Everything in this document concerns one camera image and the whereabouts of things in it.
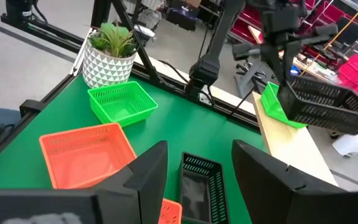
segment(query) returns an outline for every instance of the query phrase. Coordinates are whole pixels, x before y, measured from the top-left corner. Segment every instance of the green tabletop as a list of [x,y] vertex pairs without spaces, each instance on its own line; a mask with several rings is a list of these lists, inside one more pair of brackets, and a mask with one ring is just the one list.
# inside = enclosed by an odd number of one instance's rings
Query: green tabletop
[[[168,141],[168,175],[165,198],[178,200],[178,175],[183,151],[220,162],[229,202],[231,223],[250,223],[231,161],[233,139],[263,149],[260,134],[240,127],[183,98],[138,81],[158,103],[146,120],[124,128],[137,155],[159,140]],[[100,124],[90,109],[88,87],[77,77],[0,155],[0,188],[51,188],[39,137]]]

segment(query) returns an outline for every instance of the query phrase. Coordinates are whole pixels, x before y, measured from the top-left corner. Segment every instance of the potted plant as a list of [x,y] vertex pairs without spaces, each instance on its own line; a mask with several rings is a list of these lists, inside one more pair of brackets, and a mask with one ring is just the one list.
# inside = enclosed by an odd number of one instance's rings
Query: potted plant
[[86,41],[83,77],[90,88],[128,81],[136,45],[125,27],[103,23]]

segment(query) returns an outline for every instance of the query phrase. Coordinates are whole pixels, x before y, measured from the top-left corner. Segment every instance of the orange basket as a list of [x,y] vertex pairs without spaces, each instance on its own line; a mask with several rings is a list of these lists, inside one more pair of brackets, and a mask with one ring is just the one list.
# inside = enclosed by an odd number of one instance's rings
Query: orange basket
[[91,187],[136,158],[118,123],[47,134],[40,145],[54,189]]
[[168,199],[162,200],[158,224],[181,224],[181,205]]

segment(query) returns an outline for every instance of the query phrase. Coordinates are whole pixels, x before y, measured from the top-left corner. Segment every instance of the geometric pattern pot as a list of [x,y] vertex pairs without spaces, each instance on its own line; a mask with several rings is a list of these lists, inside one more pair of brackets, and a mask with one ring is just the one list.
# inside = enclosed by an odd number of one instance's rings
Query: geometric pattern pot
[[90,88],[109,86],[128,81],[135,55],[128,58],[115,58],[92,47],[86,41],[83,63],[83,77]]

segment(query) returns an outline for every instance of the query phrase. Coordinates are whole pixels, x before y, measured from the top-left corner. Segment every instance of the floor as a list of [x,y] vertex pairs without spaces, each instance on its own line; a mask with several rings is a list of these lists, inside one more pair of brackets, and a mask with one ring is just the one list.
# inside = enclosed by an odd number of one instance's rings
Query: floor
[[[69,10],[74,4],[75,10]],[[92,0],[39,2],[49,23],[81,37],[89,28],[92,7]],[[0,1],[0,14],[4,11],[4,1]],[[202,23],[197,25],[195,32],[188,32],[162,20],[156,30],[157,38],[148,43],[147,52],[151,57],[170,62],[187,72],[198,59],[205,30]],[[67,75],[75,56],[0,22],[0,107],[16,110],[26,99],[40,100]],[[233,79],[236,62],[229,43],[222,49],[220,63],[219,79],[214,85],[238,96]],[[271,76],[269,69],[264,68],[264,71]],[[358,156],[340,156],[331,147],[332,140],[323,129],[310,128],[310,133],[338,184],[346,190],[358,190]]]

